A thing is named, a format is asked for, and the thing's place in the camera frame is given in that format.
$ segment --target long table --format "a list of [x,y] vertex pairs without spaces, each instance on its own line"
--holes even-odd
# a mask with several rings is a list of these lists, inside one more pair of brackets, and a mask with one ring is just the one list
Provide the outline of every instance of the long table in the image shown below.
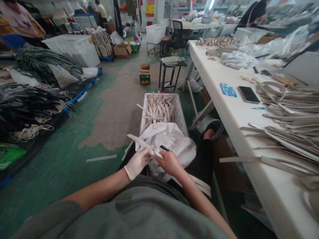
[[[254,150],[266,146],[266,141],[245,137],[249,132],[239,130],[250,122],[262,128],[280,127],[262,116],[265,110],[252,109],[264,105],[245,102],[237,89],[238,86],[248,86],[255,90],[255,85],[240,78],[241,75],[253,76],[253,69],[236,70],[221,64],[219,59],[208,60],[206,46],[197,46],[195,41],[188,44],[192,63],[187,75],[190,76],[194,66],[197,68],[213,103],[208,104],[205,110],[208,112],[216,108],[238,155],[297,161],[297,158],[291,158],[280,150]],[[232,85],[237,98],[224,95],[220,83]],[[263,163],[244,163],[244,167],[278,238],[319,238],[319,223],[306,205],[304,198],[307,192],[298,184],[296,176]]]

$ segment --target white glove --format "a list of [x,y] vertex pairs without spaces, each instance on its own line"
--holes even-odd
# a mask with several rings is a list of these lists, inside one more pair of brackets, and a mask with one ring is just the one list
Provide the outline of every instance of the white glove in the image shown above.
[[133,155],[127,165],[124,166],[130,180],[133,181],[143,170],[143,168],[152,161],[148,148],[143,148]]

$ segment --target poster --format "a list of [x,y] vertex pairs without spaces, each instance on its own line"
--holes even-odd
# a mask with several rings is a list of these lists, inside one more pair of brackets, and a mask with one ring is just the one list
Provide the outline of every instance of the poster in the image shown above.
[[154,3],[155,0],[147,0],[146,17],[154,17]]

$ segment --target white plastic crate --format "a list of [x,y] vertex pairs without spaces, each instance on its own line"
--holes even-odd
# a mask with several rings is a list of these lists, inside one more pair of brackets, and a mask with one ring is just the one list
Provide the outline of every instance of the white plastic crate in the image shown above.
[[61,53],[72,63],[82,67],[96,67],[100,64],[91,36],[61,35],[42,42],[51,50]]
[[262,38],[269,32],[270,31],[259,28],[237,28],[237,31],[234,34],[234,38],[244,39],[245,37],[248,37],[249,40],[256,43],[259,41],[260,38]]
[[[147,109],[148,108],[148,102],[147,102],[147,96],[151,95],[152,93],[146,93],[144,95],[144,103],[143,103],[143,108]],[[187,131],[187,126],[184,118],[184,113],[182,109],[182,105],[180,103],[179,95],[178,94],[164,94],[165,99],[169,99],[175,97],[175,108],[174,108],[174,114],[175,114],[175,119],[177,122],[177,126],[179,129],[183,132],[184,136],[188,137],[188,131]],[[142,116],[147,116],[146,112],[143,111]],[[147,119],[142,118],[141,120],[141,127],[140,127],[140,135],[142,134],[142,129],[144,129],[145,125],[147,124]]]
[[166,25],[154,24],[146,27],[146,42],[158,44],[165,37]]

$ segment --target hand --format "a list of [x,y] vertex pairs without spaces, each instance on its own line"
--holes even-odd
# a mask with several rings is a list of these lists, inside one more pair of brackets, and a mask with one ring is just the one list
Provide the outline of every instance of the hand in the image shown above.
[[180,164],[178,157],[173,152],[161,151],[164,159],[156,158],[158,164],[171,176],[178,178],[179,175],[186,172]]
[[136,151],[127,165],[124,166],[130,180],[134,180],[143,170],[143,168],[152,161],[147,148]]
[[44,36],[47,34],[43,28],[40,29],[40,31],[41,31],[41,33],[42,33]]

